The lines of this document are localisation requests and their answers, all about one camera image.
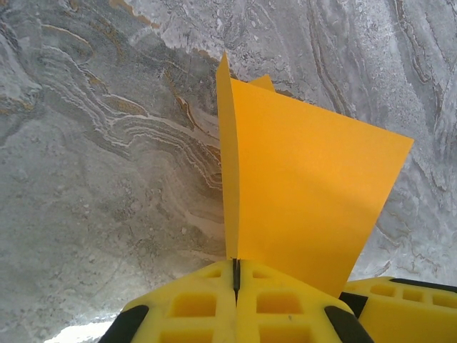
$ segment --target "rectangular cutout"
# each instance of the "rectangular cutout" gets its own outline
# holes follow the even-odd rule
[[[259,271],[257,271],[257,270],[254,270],[254,271],[252,272],[252,277],[253,277],[254,279],[266,279],[266,278],[268,278],[269,276],[265,275],[265,274],[262,273],[262,272],[259,272]]]
[[[449,307],[451,309],[457,309],[457,295],[452,297],[451,295],[446,294],[434,294],[433,304],[442,307]]]
[[[160,343],[211,343],[213,332],[210,330],[162,332]]]
[[[357,290],[357,285],[356,284],[346,284],[344,287],[345,291],[355,291]]]
[[[414,289],[404,289],[403,299],[411,300],[412,302],[422,302],[423,293]]]
[[[308,327],[297,325],[262,325],[260,343],[313,343]]]
[[[387,284],[375,284],[371,287],[370,292],[385,297],[393,297],[395,295],[395,287]]]
[[[211,271],[206,275],[206,277],[210,277],[210,278],[213,278],[213,277],[221,277],[221,270],[220,270],[220,269],[211,270]]]
[[[303,313],[298,297],[292,292],[264,292],[257,296],[257,313]]]
[[[184,293],[178,295],[171,308],[171,317],[214,317],[216,296],[211,293]]]

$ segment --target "bright light patch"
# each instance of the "bright light patch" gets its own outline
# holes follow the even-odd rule
[[[83,343],[90,339],[98,339],[104,335],[109,326],[114,322],[114,317],[115,315],[111,316],[107,322],[66,327],[54,338],[48,339],[44,343]]]

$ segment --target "wavy rock pattern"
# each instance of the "wavy rock pattern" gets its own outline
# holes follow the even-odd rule
[[[456,14],[427,0],[0,1],[1,340],[92,342],[128,300],[223,257],[223,50],[241,79],[269,73],[413,137],[352,277],[457,283]]]

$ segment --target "yellow plastic part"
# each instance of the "yellow plastic part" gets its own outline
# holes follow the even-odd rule
[[[266,89],[267,91],[275,91],[273,82],[271,81],[269,75],[263,75],[262,77],[259,77],[258,79],[255,79],[249,83],[253,84],[254,86]]]
[[[214,263],[128,303],[149,312],[131,343],[234,343],[231,261]]]
[[[334,297],[413,143],[216,74],[227,258],[262,262]]]
[[[237,342],[340,343],[324,312],[331,305],[353,313],[342,301],[289,275],[241,261]]]
[[[325,307],[344,302],[262,264],[241,261],[235,302],[232,261],[217,262],[125,306],[149,308],[131,343],[339,343]],[[128,331],[129,323],[122,323]]]
[[[378,277],[348,282],[368,297],[358,320],[376,343],[457,342],[457,293]]]

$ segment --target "black rubber edge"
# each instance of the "black rubber edge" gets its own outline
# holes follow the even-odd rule
[[[368,297],[358,294],[342,292],[340,294],[339,299],[342,302],[347,303],[347,305],[352,309],[352,312],[354,312],[354,315],[358,319],[362,314],[363,308],[365,307]]]
[[[239,259],[233,259],[233,291],[235,292],[235,302],[238,301],[238,292],[241,285],[241,263]]]
[[[440,289],[441,291],[457,293],[457,287],[448,286],[447,284],[432,284],[431,282],[422,282],[422,281],[408,280],[408,279],[390,279],[389,281],[395,282],[397,284],[410,284],[411,286]]]
[[[342,343],[374,342],[352,313],[336,306],[327,306],[325,312]]]
[[[131,343],[148,311],[149,307],[139,305],[120,313],[99,343]]]

